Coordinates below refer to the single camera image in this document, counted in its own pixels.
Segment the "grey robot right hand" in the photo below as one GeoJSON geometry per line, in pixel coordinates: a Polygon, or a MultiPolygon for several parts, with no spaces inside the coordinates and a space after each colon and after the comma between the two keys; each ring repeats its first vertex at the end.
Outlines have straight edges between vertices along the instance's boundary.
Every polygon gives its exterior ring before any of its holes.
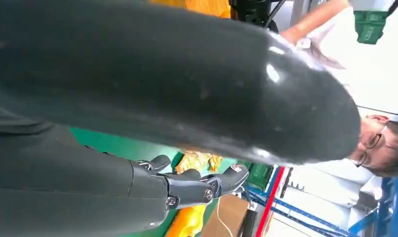
{"type": "Polygon", "coordinates": [[[135,0],[0,0],[0,237],[117,237],[208,204],[244,165],[162,174],[70,127],[266,164],[356,148],[344,86],[280,35],[135,0]]]}

